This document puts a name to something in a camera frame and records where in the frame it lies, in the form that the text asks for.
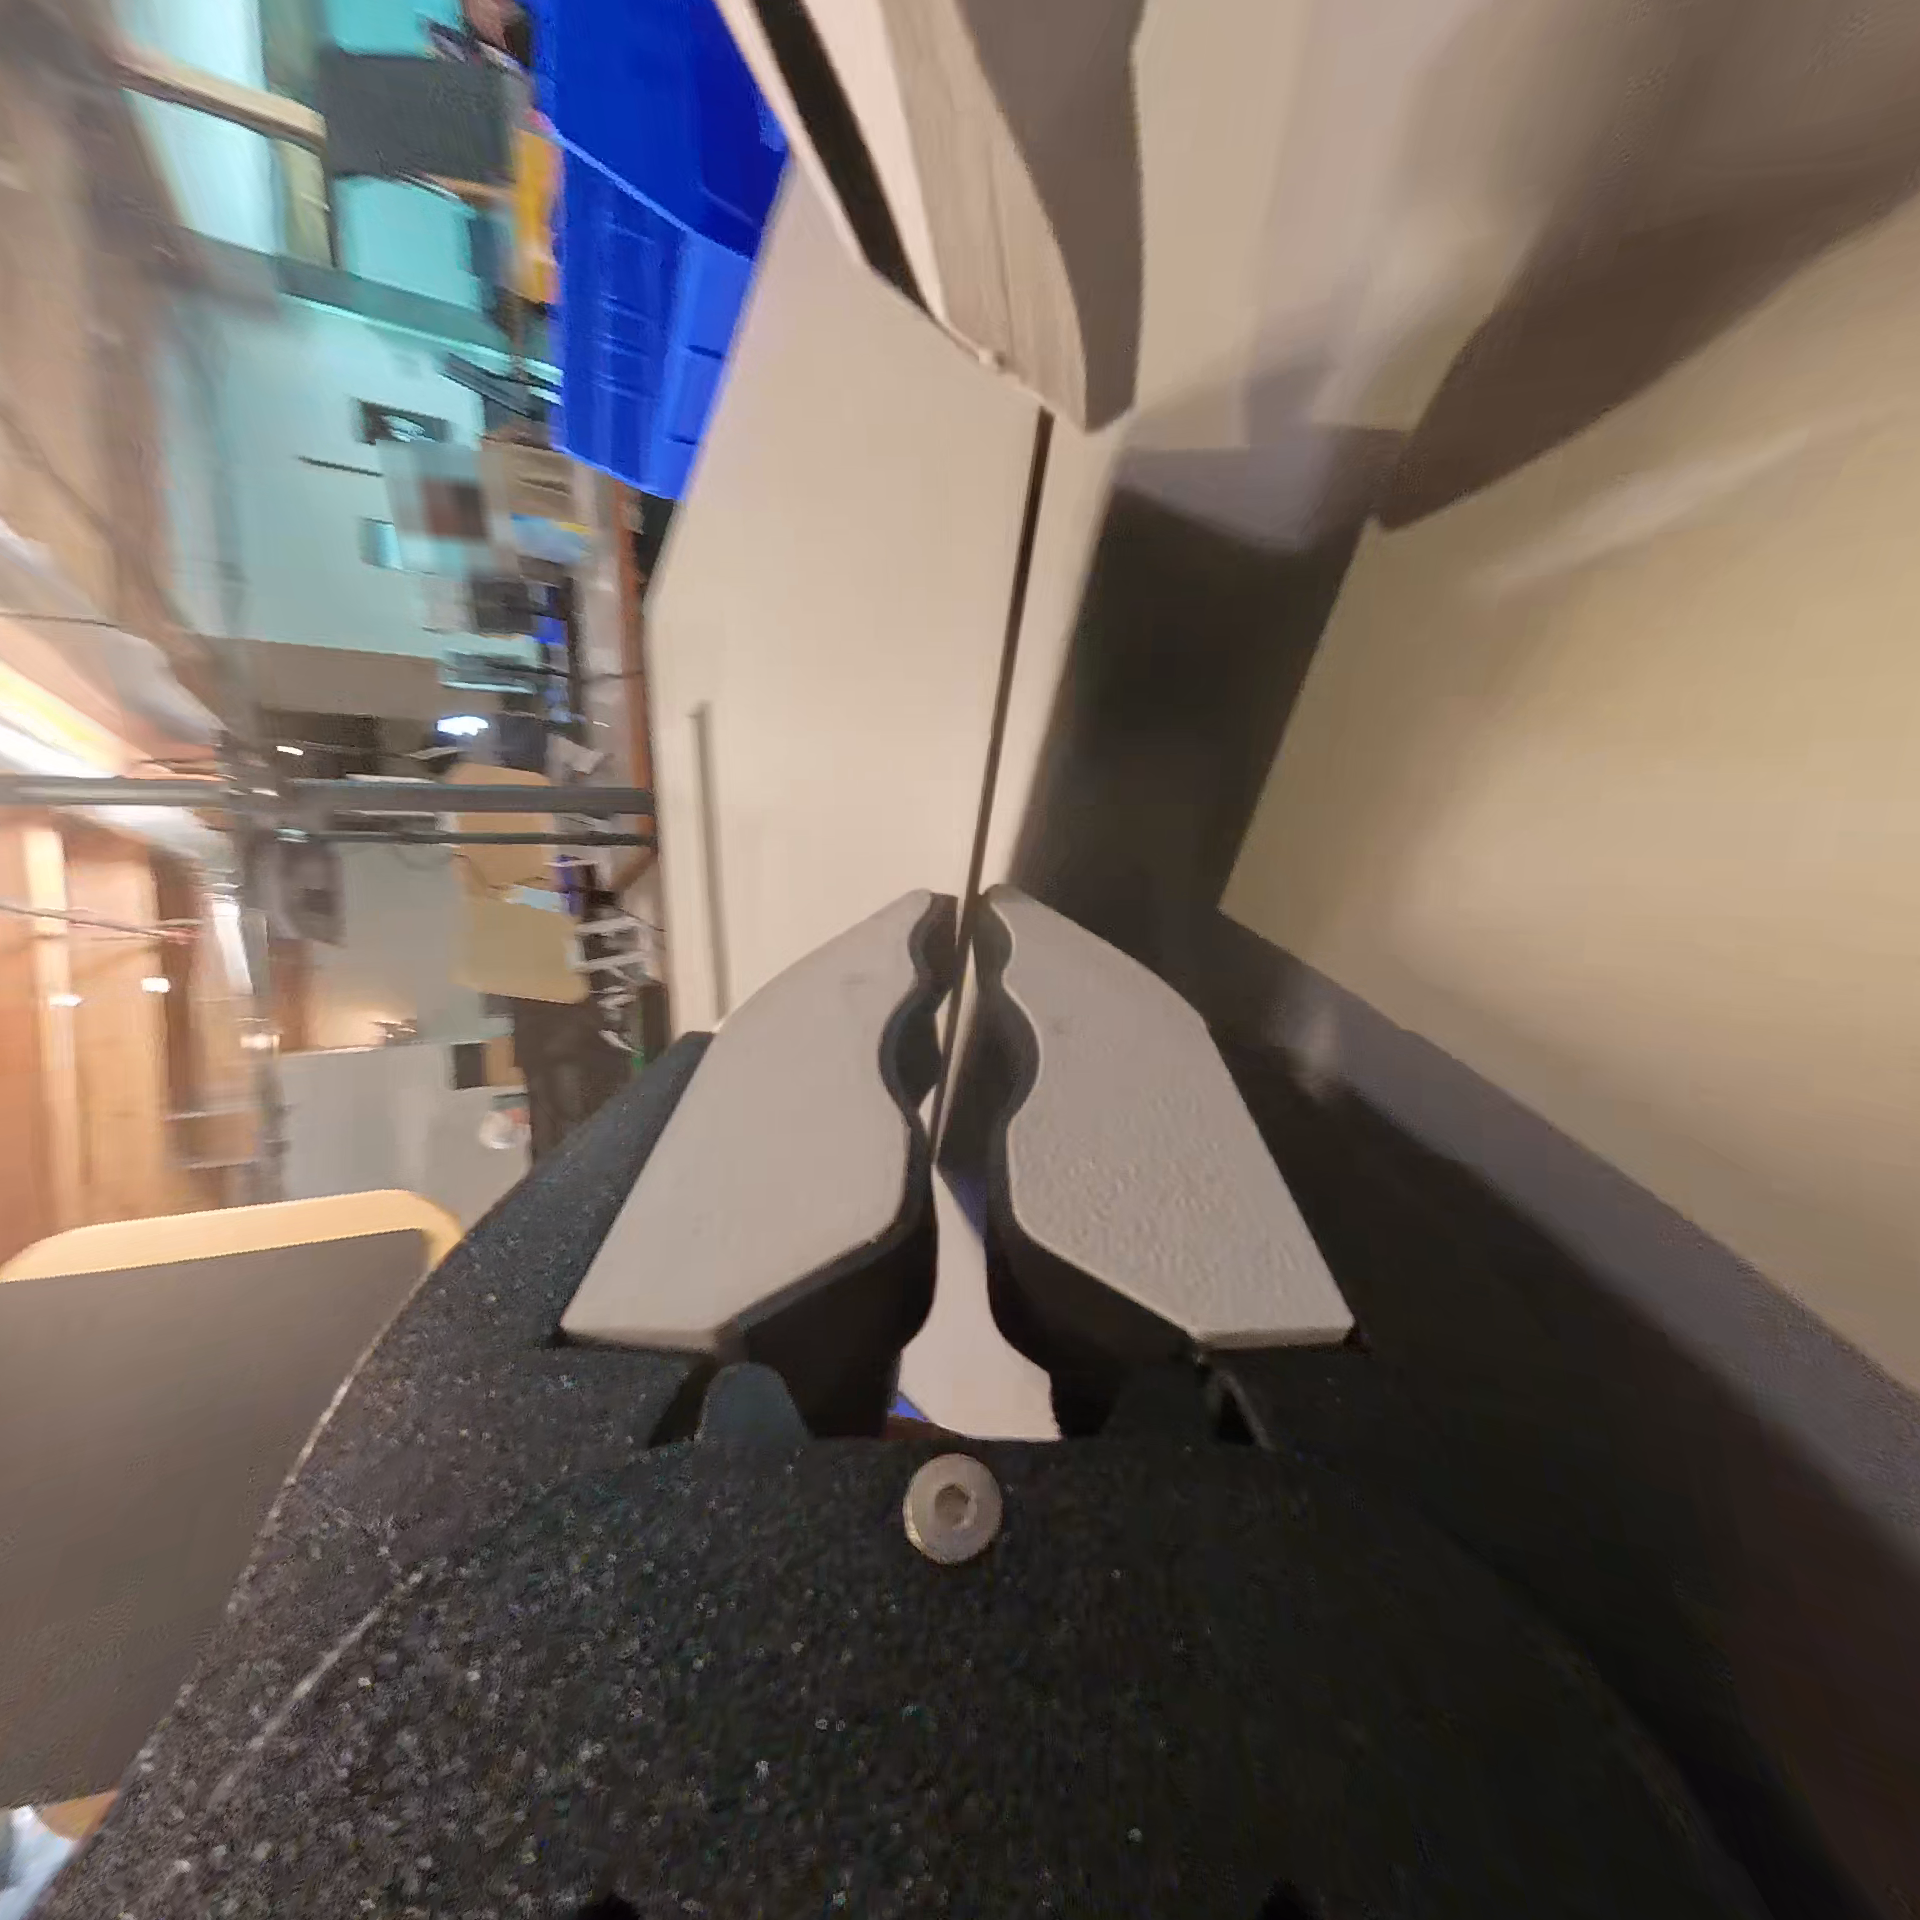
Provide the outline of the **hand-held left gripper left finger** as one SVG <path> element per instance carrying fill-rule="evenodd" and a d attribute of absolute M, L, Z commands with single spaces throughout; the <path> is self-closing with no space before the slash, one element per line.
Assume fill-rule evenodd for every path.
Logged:
<path fill-rule="evenodd" d="M 563 1312 L 571 1346 L 756 1362 L 811 1429 L 886 1423 L 937 1283 L 922 1111 L 956 929 L 952 898 L 901 895 L 706 1036 Z"/>

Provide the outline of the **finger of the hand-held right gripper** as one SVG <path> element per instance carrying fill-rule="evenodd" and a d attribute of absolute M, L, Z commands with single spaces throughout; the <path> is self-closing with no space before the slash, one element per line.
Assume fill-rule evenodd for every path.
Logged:
<path fill-rule="evenodd" d="M 1093 435 L 1138 397 L 1140 3 L 911 3 L 900 91 L 947 335 Z"/>
<path fill-rule="evenodd" d="M 963 3 L 720 3 L 861 263 L 981 368 L 998 363 L 998 111 Z"/>

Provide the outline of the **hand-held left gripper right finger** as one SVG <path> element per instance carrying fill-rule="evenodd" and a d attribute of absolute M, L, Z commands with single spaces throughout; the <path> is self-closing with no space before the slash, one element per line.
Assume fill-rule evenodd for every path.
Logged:
<path fill-rule="evenodd" d="M 973 952 L 990 1304 L 1058 1431 L 1097 1432 L 1143 1375 L 1347 1346 L 1355 1308 L 1200 1013 L 1006 883 Z"/>

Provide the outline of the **large blue storage bin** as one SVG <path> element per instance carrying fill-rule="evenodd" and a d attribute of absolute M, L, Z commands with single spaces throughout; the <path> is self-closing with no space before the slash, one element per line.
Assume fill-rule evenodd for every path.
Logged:
<path fill-rule="evenodd" d="M 555 442 L 680 500 L 720 391 L 784 136 L 712 3 L 538 3 L 557 147 Z"/>

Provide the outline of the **thin dark rod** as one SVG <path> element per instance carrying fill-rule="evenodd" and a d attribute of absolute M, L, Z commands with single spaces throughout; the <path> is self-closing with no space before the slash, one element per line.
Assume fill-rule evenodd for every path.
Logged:
<path fill-rule="evenodd" d="M 1021 526 L 1019 526 L 1019 542 L 1012 566 L 1012 584 L 1008 584 L 1003 625 L 1002 625 L 993 706 L 990 717 L 987 748 L 981 759 L 981 783 L 979 783 L 976 811 L 973 824 L 964 889 L 956 916 L 956 969 L 952 969 L 952 985 L 947 991 L 947 1006 L 942 1011 L 942 1025 L 940 1025 L 940 1061 L 937 1061 L 937 1077 L 934 1088 L 930 1118 L 926 1122 L 926 1142 L 934 1159 L 937 1159 L 937 1151 L 947 1125 L 956 1061 L 963 1040 L 960 1025 L 964 1016 L 964 995 L 967 995 L 964 985 L 973 968 L 973 940 L 981 906 L 981 889 L 984 889 L 981 880 L 984 880 L 990 839 L 993 829 L 1003 742 L 1006 742 L 1006 728 L 1012 723 L 1012 694 L 1021 664 L 1021 633 L 1026 625 L 1026 603 L 1029 603 L 1036 549 L 1038 549 L 1038 525 L 1042 515 L 1042 491 L 1051 465 L 1053 436 L 1054 436 L 1054 414 L 1041 404 L 1036 411 L 1036 425 L 1034 425 L 1034 436 L 1026 461 Z"/>

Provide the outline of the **cardboard box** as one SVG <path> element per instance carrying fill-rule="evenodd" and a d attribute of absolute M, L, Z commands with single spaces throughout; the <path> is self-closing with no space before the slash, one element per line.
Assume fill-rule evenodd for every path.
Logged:
<path fill-rule="evenodd" d="M 455 880 L 454 983 L 478 997 L 586 1001 L 576 921 L 555 878 L 557 821 L 535 811 L 455 811 L 445 829 Z"/>

